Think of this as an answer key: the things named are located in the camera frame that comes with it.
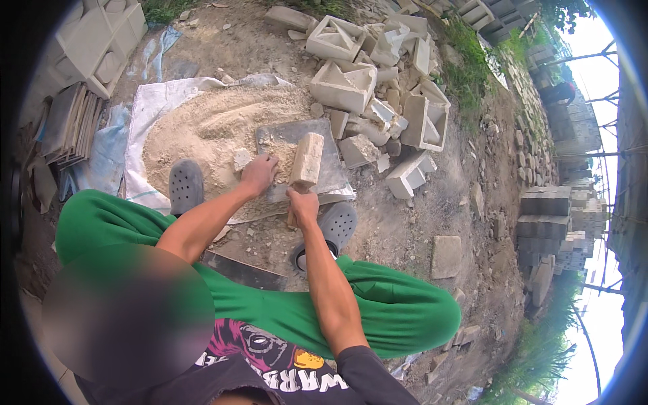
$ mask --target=hand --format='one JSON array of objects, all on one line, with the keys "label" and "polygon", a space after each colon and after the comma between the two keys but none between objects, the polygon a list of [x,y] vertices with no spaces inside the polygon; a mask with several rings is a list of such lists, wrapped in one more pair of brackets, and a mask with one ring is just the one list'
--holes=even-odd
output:
[{"label": "hand", "polygon": [[252,198],[264,192],[277,173],[279,158],[268,154],[258,155],[248,163],[241,173],[241,182],[238,185],[249,193]]},{"label": "hand", "polygon": [[299,194],[295,189],[289,187],[286,195],[290,198],[288,208],[295,214],[297,225],[304,230],[304,227],[317,226],[319,201],[318,195],[312,191],[307,194]]}]

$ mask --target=sand pile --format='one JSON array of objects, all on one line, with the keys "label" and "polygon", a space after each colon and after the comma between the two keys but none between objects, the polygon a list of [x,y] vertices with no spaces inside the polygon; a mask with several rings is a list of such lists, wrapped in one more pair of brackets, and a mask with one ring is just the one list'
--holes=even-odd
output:
[{"label": "sand pile", "polygon": [[[168,197],[168,174],[173,162],[191,158],[198,162],[205,180],[205,200],[238,184],[234,150],[246,148],[257,154],[254,133],[259,126],[310,118],[313,100],[298,87],[237,86],[206,91],[167,113],[151,128],[142,159],[149,184]],[[279,157],[275,179],[290,175],[295,146],[275,140]],[[285,212],[286,203],[268,204],[265,198],[246,204],[233,218],[254,220]]]}]

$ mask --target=green pants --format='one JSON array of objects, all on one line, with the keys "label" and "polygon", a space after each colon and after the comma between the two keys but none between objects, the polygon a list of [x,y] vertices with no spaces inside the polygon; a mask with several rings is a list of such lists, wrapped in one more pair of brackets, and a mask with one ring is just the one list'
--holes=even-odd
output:
[{"label": "green pants", "polygon": [[[65,204],[56,230],[63,265],[93,248],[134,243],[154,246],[176,220],[143,205],[96,190],[78,192]],[[429,283],[377,264],[337,260],[353,288],[362,327],[381,358],[432,349],[453,337],[461,311],[452,296]],[[200,263],[217,318],[251,323],[325,358],[332,358],[307,292],[264,291],[237,284]]]}]

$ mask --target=dirt ground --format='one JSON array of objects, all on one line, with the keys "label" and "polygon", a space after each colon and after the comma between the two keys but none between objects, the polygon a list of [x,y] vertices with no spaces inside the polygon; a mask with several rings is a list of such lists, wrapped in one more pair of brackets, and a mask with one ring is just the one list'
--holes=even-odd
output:
[{"label": "dirt ground", "polygon": [[[380,17],[371,12],[371,7],[376,11],[380,5],[374,6],[372,1],[366,3],[354,2],[360,9],[358,22],[378,21]],[[189,18],[200,19],[198,28],[190,29],[181,23],[174,25],[183,35],[165,53],[164,59],[199,64],[196,77],[222,78],[227,74],[239,79],[250,73],[275,73],[296,86],[307,88],[317,71],[318,61],[304,51],[305,41],[293,41],[285,31],[266,25],[263,22],[266,11],[265,1],[232,2],[229,8],[203,8],[201,5]],[[438,38],[437,46],[440,46],[444,41],[444,24],[431,14],[427,16],[434,31],[433,38]],[[225,24],[231,27],[223,30]],[[133,52],[133,63],[139,61],[148,41],[158,38],[160,33],[159,29],[154,29],[145,35]],[[510,354],[523,316],[523,286],[513,243],[523,191],[523,186],[516,181],[513,146],[518,103],[511,92],[496,80],[493,82],[498,86],[496,94],[487,95],[482,103],[482,114],[490,115],[491,125],[485,131],[462,130],[461,123],[457,122],[457,108],[453,106],[445,149],[433,154],[438,170],[429,174],[427,183],[415,191],[411,204],[394,198],[384,182],[389,171],[376,174],[373,167],[367,166],[348,173],[351,186],[358,193],[352,204],[358,212],[359,224],[342,253],[353,259],[370,260],[398,269],[451,293],[456,288],[462,289],[467,298],[462,306],[461,325],[481,327],[481,336],[476,341],[450,350],[450,356],[441,366],[441,376],[431,385],[426,384],[425,374],[430,371],[432,357],[441,353],[441,348],[423,353],[408,369],[403,384],[422,404],[429,402],[436,393],[442,394],[439,404],[450,404],[456,399],[464,399],[471,386],[485,387],[494,370]],[[129,78],[124,73],[111,105],[132,102],[140,84],[144,84],[140,74]],[[392,158],[391,168],[406,154]],[[470,187],[475,183],[481,185],[485,197],[486,218],[483,220],[475,218],[469,203],[460,204],[468,198]],[[43,216],[30,205],[26,207],[25,240],[29,243],[23,244],[17,272],[21,286],[41,299],[53,275],[60,269],[51,244],[61,206],[62,203],[55,199],[49,213]],[[491,237],[489,215],[493,212],[503,212],[506,217],[509,236],[501,240]],[[294,271],[288,263],[301,234],[287,230],[285,222],[286,215],[282,215],[233,226],[213,249],[287,276],[289,291],[306,291],[305,276]],[[248,235],[248,228],[254,230],[252,236]],[[461,237],[462,260],[457,277],[432,279],[430,241],[434,235]],[[391,369],[402,360],[390,359],[385,363]]]}]

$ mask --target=left hand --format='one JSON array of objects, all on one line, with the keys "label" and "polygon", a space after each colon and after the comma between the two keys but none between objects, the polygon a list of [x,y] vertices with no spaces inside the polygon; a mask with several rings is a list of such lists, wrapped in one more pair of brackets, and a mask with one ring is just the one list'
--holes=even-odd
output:
[{"label": "left hand", "polygon": [[258,155],[248,163],[241,173],[241,182],[238,185],[250,193],[252,197],[258,197],[264,192],[277,173],[279,158],[268,154]]}]

